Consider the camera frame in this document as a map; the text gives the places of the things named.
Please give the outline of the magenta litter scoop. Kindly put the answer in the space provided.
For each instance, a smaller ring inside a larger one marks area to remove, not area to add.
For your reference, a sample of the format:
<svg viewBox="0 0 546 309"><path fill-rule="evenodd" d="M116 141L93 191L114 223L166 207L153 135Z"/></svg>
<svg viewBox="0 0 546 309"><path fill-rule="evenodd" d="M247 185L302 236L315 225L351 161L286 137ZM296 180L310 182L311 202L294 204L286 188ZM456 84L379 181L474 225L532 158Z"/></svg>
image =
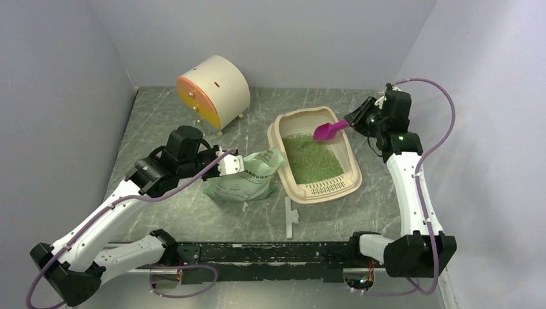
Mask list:
<svg viewBox="0 0 546 309"><path fill-rule="evenodd" d="M342 131L348 127L349 123L346 120L341 120L336 123L322 124L314 130L313 141L322 142L325 140L331 140L335 138L339 131Z"/></svg>

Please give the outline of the green cat litter bag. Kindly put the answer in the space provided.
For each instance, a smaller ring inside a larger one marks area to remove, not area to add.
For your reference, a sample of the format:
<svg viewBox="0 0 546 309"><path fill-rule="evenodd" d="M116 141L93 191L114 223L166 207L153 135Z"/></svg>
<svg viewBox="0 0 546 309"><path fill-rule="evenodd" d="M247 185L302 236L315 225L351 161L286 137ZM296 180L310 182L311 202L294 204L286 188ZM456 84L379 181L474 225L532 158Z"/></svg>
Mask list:
<svg viewBox="0 0 546 309"><path fill-rule="evenodd" d="M203 193L222 201L264 200L278 192L272 179L284 162L275 148L249 154L243 158L243 172L211 178Z"/></svg>

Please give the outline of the beige litter box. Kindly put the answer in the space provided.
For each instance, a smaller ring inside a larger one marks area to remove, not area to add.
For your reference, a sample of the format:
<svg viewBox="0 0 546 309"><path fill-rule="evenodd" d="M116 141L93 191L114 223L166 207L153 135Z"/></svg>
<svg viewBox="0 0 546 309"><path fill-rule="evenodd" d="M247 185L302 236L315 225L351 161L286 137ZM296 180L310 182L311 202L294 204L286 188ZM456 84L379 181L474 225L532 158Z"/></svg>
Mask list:
<svg viewBox="0 0 546 309"><path fill-rule="evenodd" d="M337 121L330 108L321 106L279 115L268 127L270 147L285 160L278 170L280 180L295 202L336 200L362 185L362 173L345 132L327 141L313 139L317 127Z"/></svg>

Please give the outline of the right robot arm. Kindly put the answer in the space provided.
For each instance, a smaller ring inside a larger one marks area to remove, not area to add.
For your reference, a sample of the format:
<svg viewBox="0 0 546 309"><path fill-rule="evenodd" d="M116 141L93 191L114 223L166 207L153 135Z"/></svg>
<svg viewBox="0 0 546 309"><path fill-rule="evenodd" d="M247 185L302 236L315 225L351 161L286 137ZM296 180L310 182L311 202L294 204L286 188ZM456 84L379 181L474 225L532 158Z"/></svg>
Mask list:
<svg viewBox="0 0 546 309"><path fill-rule="evenodd" d="M444 233L433 210L423 169L420 137L408 130L411 96L388 89L380 99L368 97L344 116L350 128L376 140L393 179L401 218L400 237L391 240L374 232L356 232L347 250L357 267L374 259L391 277L437 278L457 249Z"/></svg>

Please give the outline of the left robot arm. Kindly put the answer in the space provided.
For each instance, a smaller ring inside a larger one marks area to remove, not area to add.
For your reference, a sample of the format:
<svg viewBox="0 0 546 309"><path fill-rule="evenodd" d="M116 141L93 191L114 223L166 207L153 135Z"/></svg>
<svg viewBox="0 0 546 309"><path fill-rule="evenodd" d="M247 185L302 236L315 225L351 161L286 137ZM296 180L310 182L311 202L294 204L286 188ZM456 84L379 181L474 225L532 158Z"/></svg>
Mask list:
<svg viewBox="0 0 546 309"><path fill-rule="evenodd" d="M30 255L63 305L87 301L106 282L138 267L198 268L179 253L178 242L162 229L142 239L107 249L118 228L144 207L168 199L196 180L243 170L237 149L222 149L204 140L192 126L180 126L167 140L126 173L111 196L81 224L52 244L39 243Z"/></svg>

